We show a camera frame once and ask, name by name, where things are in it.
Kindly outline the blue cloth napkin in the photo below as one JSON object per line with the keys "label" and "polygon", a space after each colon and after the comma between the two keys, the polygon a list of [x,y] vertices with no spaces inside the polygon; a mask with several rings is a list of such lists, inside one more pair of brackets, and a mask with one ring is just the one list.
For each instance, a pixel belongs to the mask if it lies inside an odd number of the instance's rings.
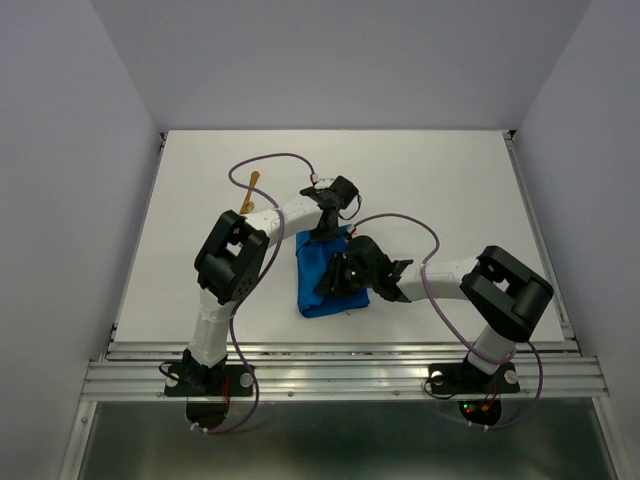
{"label": "blue cloth napkin", "polygon": [[313,240],[310,231],[296,235],[297,308],[303,317],[326,317],[369,306],[366,288],[344,288],[338,279],[337,256],[345,252],[349,228],[341,226],[339,236],[329,241]]}

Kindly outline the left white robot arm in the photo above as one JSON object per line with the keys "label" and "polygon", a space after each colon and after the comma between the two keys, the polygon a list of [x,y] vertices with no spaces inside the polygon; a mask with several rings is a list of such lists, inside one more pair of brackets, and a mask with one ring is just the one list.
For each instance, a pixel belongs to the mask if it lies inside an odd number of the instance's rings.
{"label": "left white robot arm", "polygon": [[314,240],[338,238],[340,212],[359,198],[356,186],[338,176],[267,210],[221,214],[194,261],[200,305],[180,362],[180,380],[202,394],[221,386],[231,321],[274,263],[274,258],[265,259],[267,253],[278,254],[285,239],[305,231]]}

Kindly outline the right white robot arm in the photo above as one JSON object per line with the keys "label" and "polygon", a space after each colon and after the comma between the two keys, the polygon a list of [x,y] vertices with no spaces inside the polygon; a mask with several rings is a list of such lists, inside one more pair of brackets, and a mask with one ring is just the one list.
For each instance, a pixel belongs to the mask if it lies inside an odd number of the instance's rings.
{"label": "right white robot arm", "polygon": [[511,361],[515,347],[528,342],[554,296],[551,284],[499,246],[479,256],[431,264],[392,260],[368,236],[347,242],[333,253],[314,285],[318,294],[346,297],[369,289],[389,302],[427,300],[448,328],[453,324],[437,305],[439,299],[467,300],[486,326],[470,345],[460,366],[463,384],[482,390]]}

